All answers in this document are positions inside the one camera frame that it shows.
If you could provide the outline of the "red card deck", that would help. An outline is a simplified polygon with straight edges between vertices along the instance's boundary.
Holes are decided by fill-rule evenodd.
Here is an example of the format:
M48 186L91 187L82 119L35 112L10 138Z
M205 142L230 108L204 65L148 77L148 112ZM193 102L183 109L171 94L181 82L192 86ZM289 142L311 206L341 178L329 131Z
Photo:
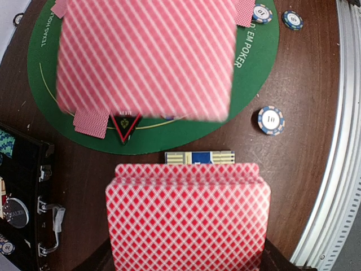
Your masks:
M271 189L256 163L119 164L105 190L116 270L258 270Z

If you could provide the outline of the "dealt card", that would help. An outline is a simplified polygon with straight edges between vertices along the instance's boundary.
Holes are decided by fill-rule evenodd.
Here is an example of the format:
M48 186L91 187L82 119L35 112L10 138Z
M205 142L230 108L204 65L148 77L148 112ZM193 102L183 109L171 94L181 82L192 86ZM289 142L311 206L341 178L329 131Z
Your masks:
M104 139L107 131L109 112L106 110L84 110L75 112L73 125L78 133Z
M51 11L59 19L62 19L67 12L67 0L56 0L55 4L51 7Z
M250 27L255 7L255 0L237 0L236 1L236 18L237 26Z

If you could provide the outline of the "blue beige 10 chip stack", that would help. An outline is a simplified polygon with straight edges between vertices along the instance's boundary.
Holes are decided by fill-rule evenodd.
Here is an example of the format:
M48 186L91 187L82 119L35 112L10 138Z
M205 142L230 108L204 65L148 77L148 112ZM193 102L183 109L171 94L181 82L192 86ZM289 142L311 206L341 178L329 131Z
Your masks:
M275 106L266 106L260 109L257 117L258 126L266 135L276 136L285 128L283 113Z

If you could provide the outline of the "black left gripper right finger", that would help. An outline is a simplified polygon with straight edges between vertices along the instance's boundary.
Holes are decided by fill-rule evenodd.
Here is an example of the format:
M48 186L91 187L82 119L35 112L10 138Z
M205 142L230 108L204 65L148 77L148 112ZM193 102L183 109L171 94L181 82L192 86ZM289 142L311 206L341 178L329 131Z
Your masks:
M302 271L310 268L299 268L286 259L281 252L267 239L263 250L263 270L265 271Z

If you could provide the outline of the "blue green 50 chip stack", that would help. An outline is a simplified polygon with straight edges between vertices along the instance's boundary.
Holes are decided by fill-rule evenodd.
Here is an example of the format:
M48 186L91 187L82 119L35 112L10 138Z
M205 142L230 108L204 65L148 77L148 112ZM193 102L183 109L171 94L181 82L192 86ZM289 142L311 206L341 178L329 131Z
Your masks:
M282 14L284 24L291 30L301 30L303 28L303 19L292 10L287 10Z

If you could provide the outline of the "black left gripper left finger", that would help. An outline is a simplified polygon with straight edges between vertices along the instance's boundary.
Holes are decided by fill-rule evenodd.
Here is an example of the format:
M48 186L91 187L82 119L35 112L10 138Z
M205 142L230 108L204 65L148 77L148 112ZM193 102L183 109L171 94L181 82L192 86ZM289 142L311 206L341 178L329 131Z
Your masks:
M105 271L114 270L114 262L112 256L112 249L110 240L107 239L101 246L99 246L84 262L75 267L75 271Z

